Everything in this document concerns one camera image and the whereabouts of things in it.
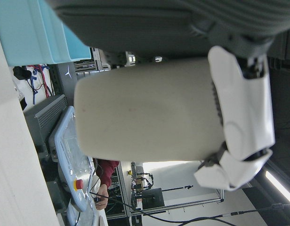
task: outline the ceiling light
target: ceiling light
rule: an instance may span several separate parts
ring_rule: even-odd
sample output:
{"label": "ceiling light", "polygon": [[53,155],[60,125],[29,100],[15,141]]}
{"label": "ceiling light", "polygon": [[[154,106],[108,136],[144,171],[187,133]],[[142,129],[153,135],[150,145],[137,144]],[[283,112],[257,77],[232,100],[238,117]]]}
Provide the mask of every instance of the ceiling light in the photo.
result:
{"label": "ceiling light", "polygon": [[290,192],[269,171],[266,171],[266,178],[290,201]]}

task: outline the red wire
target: red wire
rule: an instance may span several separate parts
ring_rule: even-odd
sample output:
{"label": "red wire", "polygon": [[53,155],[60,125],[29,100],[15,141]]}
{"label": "red wire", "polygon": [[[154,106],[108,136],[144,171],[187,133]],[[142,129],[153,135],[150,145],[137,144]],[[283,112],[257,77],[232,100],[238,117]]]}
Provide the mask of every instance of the red wire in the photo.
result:
{"label": "red wire", "polygon": [[35,66],[35,65],[28,65],[28,67],[33,67],[34,69],[38,69],[41,73],[41,77],[42,77],[42,83],[44,85],[44,88],[45,88],[45,94],[46,94],[46,98],[49,97],[49,92],[48,92],[48,86],[47,86],[47,83],[46,83],[46,78],[45,78],[45,75],[42,71],[42,68],[41,68],[41,65],[38,65],[38,66]]}

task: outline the light blue bin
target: light blue bin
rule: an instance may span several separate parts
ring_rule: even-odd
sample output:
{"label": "light blue bin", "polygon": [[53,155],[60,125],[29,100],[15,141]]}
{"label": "light blue bin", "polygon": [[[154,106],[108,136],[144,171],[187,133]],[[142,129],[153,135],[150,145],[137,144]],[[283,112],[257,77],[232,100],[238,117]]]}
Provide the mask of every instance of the light blue bin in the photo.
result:
{"label": "light blue bin", "polygon": [[0,41],[9,66],[91,59],[44,0],[0,0]]}

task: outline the gray device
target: gray device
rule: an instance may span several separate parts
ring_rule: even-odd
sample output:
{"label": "gray device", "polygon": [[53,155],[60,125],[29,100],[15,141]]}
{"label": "gray device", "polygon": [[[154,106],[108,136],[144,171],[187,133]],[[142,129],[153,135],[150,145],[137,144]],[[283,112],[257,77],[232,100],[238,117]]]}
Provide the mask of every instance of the gray device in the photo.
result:
{"label": "gray device", "polygon": [[74,105],[74,90],[77,75],[73,62],[49,65],[50,77],[56,94],[64,94],[68,106]]}
{"label": "gray device", "polygon": [[24,113],[39,159],[48,157],[46,140],[66,107],[65,96],[58,95],[45,99]]}

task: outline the black cable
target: black cable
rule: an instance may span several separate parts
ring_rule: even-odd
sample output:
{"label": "black cable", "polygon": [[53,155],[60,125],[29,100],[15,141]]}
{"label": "black cable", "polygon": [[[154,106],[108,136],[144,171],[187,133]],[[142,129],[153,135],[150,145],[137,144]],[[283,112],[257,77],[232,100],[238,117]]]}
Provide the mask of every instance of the black cable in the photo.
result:
{"label": "black cable", "polygon": [[48,85],[47,85],[47,89],[48,89],[48,91],[49,91],[49,94],[50,94],[51,96],[53,96],[53,94],[52,94],[52,92],[51,92],[51,90],[50,90],[50,88],[49,88]]}
{"label": "black cable", "polygon": [[274,203],[270,207],[265,207],[265,208],[261,208],[258,210],[236,211],[236,212],[225,213],[225,214],[213,216],[213,218],[223,218],[223,217],[240,215],[240,214],[244,214],[244,213],[263,212],[263,211],[269,211],[269,210],[282,210],[285,207],[290,207],[290,204]]}
{"label": "black cable", "polygon": [[140,213],[144,214],[145,216],[149,216],[149,217],[151,217],[151,218],[153,218],[153,219],[156,219],[156,220],[160,220],[160,221],[167,222],[167,223],[182,223],[182,224],[179,225],[179,226],[186,225],[186,224],[189,224],[189,223],[194,222],[194,221],[201,221],[201,220],[207,220],[207,219],[210,219],[210,220],[216,220],[216,221],[219,221],[219,222],[222,222],[222,223],[228,224],[228,225],[230,225],[230,226],[236,226],[236,225],[233,225],[233,224],[231,224],[231,223],[229,223],[229,222],[226,222],[226,221],[224,221],[224,220],[220,220],[220,219],[217,219],[217,218],[209,218],[209,217],[195,218],[195,219],[191,219],[191,220],[188,220],[188,221],[171,221],[171,220],[165,220],[165,219],[162,219],[162,218],[154,217],[154,216],[152,216],[152,215],[149,214],[149,213],[146,213],[146,212],[144,212],[144,211],[138,210],[138,209],[136,209],[136,208],[134,208],[134,207],[132,207],[132,206],[130,206],[130,205],[127,205],[127,204],[125,204],[125,203],[122,203],[121,201],[116,200],[116,199],[113,199],[113,198],[111,198],[111,197],[107,197],[107,196],[100,195],[100,194],[93,193],[93,192],[90,192],[90,193],[91,193],[91,194],[98,195],[98,196],[103,197],[103,198],[106,198],[106,199],[110,199],[110,200],[112,200],[112,201],[114,201],[114,202],[117,202],[117,203],[119,203],[119,204],[121,204],[121,205],[124,205],[124,206],[127,206],[127,207],[131,208],[133,211],[140,212]]}
{"label": "black cable", "polygon": [[103,175],[103,168],[100,166],[100,164],[98,163],[97,159],[96,159],[96,165],[100,167],[100,169],[101,169],[101,174],[100,174],[100,176],[98,177],[98,179],[97,179],[97,181],[95,182],[95,184],[94,184],[94,185],[92,186],[92,188],[90,189],[90,191],[89,191],[90,194],[93,194],[93,192],[91,192],[92,189],[96,186],[96,184],[98,183],[99,179],[100,179],[100,178],[102,177],[102,175]]}
{"label": "black cable", "polygon": [[28,80],[26,80],[26,81],[27,81],[28,85],[30,86],[30,88],[32,89],[32,91],[40,90],[41,87],[42,87],[42,85],[43,85],[43,84],[41,84],[41,85],[36,89],[36,88],[33,88],[32,85],[30,85],[30,83],[28,82]]}
{"label": "black cable", "polygon": [[230,225],[230,226],[236,226],[236,225],[231,224],[231,223],[229,223],[229,222],[227,222],[227,221],[220,220],[220,219],[213,218],[213,217],[212,217],[212,218],[209,218],[209,217],[194,218],[194,219],[192,219],[192,220],[188,220],[188,221],[186,221],[186,222],[184,222],[184,223],[182,223],[182,224],[180,224],[180,225],[178,225],[178,226],[187,225],[187,224],[189,224],[189,223],[191,223],[191,222],[201,221],[201,220],[215,220],[215,221],[219,221],[219,222],[222,222],[222,223],[227,224],[227,225]]}
{"label": "black cable", "polygon": [[80,218],[80,212],[79,212],[79,214],[78,214],[78,217],[77,217],[77,220],[76,220],[76,223],[75,223],[75,225],[74,225],[74,226],[77,226],[77,224],[78,224],[78,221],[79,221],[79,218]]}
{"label": "black cable", "polygon": [[52,82],[51,77],[50,77],[50,83],[51,83],[52,93],[55,96],[56,93],[55,93],[55,90],[54,90],[54,87],[53,87],[53,82]]}
{"label": "black cable", "polygon": [[109,199],[109,200],[112,200],[112,201],[117,202],[117,203],[119,203],[119,204],[121,204],[121,205],[127,206],[127,207],[131,208],[133,211],[138,211],[138,212],[140,212],[140,213],[142,213],[142,214],[144,214],[144,215],[146,215],[146,216],[152,217],[152,218],[154,218],[154,219],[156,219],[156,220],[161,220],[161,221],[164,221],[164,222],[167,222],[167,223],[184,223],[184,221],[170,221],[170,220],[160,219],[160,218],[157,218],[157,217],[151,216],[150,214],[145,213],[145,212],[143,212],[143,211],[141,211],[141,210],[137,210],[136,208],[133,208],[133,207],[131,207],[131,206],[129,206],[129,205],[127,205],[127,204],[125,204],[125,203],[119,201],[119,200],[113,199],[113,198],[111,198],[111,197],[107,197],[107,196],[100,195],[100,194],[98,194],[98,193],[93,193],[93,192],[90,192],[90,193],[91,193],[91,194],[98,195],[98,196],[103,197],[103,198],[106,198],[106,199]]}

